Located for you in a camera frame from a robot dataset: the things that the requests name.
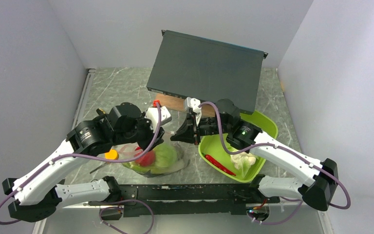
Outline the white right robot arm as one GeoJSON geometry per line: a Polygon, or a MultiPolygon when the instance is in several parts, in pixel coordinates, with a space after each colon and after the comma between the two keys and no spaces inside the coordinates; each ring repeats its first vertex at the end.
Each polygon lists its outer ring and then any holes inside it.
{"type": "Polygon", "coordinates": [[[294,176],[294,179],[256,176],[249,188],[249,197],[254,202],[282,196],[300,199],[319,211],[336,207],[331,201],[341,184],[337,163],[332,159],[321,161],[280,143],[257,125],[242,119],[239,109],[229,99],[201,103],[189,97],[184,100],[184,109],[186,118],[171,137],[172,141],[199,145],[204,136],[218,136],[225,154],[250,153],[294,176]]]}

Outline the clear zip top bag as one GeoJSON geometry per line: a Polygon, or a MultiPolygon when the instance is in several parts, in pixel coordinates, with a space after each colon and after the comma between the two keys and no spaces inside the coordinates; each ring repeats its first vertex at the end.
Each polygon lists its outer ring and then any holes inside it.
{"type": "Polygon", "coordinates": [[[121,165],[144,177],[158,177],[180,171],[187,167],[190,159],[177,141],[171,141],[173,133],[165,133],[163,143],[154,147],[143,157],[121,165]]]}

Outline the green cabbage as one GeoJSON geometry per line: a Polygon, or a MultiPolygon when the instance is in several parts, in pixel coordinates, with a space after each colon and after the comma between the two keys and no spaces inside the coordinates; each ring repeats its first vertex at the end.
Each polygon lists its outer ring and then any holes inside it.
{"type": "Polygon", "coordinates": [[[177,151],[170,144],[162,143],[156,146],[153,151],[156,155],[154,166],[168,168],[177,161],[177,151]]]}

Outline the green celery stalks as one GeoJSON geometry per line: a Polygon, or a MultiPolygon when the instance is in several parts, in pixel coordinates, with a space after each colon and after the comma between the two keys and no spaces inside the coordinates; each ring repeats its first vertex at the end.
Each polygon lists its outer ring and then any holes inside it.
{"type": "Polygon", "coordinates": [[[154,165],[142,167],[141,165],[135,163],[134,161],[122,163],[122,166],[128,169],[131,169],[144,177],[158,177],[158,176],[163,176],[166,174],[173,173],[171,168],[161,168],[161,167],[157,167],[154,165]]]}

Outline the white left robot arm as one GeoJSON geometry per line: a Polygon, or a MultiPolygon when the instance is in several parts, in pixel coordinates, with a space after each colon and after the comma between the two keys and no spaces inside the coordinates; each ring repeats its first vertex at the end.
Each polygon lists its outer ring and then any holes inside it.
{"type": "Polygon", "coordinates": [[[128,102],[109,112],[97,109],[95,118],[80,122],[31,172],[3,181],[4,203],[12,223],[37,222],[57,209],[87,201],[117,203],[121,190],[112,176],[76,185],[64,185],[62,181],[75,168],[90,160],[101,160],[101,154],[114,146],[136,143],[146,154],[162,143],[163,126],[169,121],[168,109],[157,101],[145,112],[128,102]]]}

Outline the red tomato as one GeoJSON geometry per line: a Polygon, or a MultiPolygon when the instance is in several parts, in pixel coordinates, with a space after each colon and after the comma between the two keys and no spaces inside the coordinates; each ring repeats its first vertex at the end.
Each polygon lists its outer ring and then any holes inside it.
{"type": "Polygon", "coordinates": [[[147,152],[144,156],[135,160],[135,162],[141,167],[148,167],[155,162],[156,155],[154,151],[147,152]]]}

